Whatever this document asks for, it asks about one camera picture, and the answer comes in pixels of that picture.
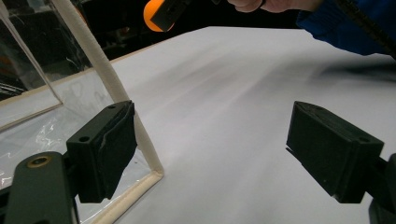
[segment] glass pane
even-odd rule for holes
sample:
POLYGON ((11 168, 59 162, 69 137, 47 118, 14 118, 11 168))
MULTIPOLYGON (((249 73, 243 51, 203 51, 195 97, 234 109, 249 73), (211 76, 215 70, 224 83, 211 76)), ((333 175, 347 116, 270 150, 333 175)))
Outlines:
POLYGON ((0 129, 61 105, 51 82, 91 67, 48 1, 0 1, 0 129))

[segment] clear acrylic panel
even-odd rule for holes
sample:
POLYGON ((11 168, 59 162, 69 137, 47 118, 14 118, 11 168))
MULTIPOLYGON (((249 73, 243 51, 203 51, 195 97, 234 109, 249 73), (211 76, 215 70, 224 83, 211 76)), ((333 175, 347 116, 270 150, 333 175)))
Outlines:
MULTIPOLYGON (((78 0, 72 1, 83 15, 78 0)), ((0 0, 0 189, 14 169, 44 151, 65 153, 65 142, 113 104, 103 80, 50 0, 0 0)), ((78 203, 91 223, 121 194, 150 173, 137 150, 111 200, 78 203)))
POLYGON ((48 1, 4 0, 0 19, 0 129, 4 129, 61 105, 51 82, 91 65, 48 1))

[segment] screw hole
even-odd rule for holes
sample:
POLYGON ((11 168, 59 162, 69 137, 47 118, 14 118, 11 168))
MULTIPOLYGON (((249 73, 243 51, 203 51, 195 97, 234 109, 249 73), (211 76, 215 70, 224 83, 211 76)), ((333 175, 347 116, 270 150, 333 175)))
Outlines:
POLYGON ((41 156, 32 159, 27 163, 27 167, 29 168, 37 168, 40 166, 47 165, 50 162, 50 157, 49 156, 41 156))

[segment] person's fingers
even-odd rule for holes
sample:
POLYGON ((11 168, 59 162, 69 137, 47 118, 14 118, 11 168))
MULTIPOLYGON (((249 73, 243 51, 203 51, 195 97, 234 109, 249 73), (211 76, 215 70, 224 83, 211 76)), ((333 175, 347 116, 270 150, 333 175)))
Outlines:
POLYGON ((262 5, 262 0, 228 0, 229 3, 235 6, 235 9, 240 12, 252 12, 262 5))

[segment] dark background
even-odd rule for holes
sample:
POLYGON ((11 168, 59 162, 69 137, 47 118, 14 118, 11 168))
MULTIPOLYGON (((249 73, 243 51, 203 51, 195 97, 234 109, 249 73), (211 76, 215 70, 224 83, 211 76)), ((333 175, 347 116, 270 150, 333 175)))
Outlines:
POLYGON ((195 0, 191 1, 170 31, 157 33, 150 31, 143 21, 146 3, 142 0, 91 0, 82 5, 92 32, 110 60, 207 26, 297 28, 297 10, 269 13, 259 9, 242 13, 226 0, 218 5, 211 0, 195 0), (124 27, 129 28, 126 34, 123 32, 125 38, 123 35, 120 37, 120 29, 124 27))

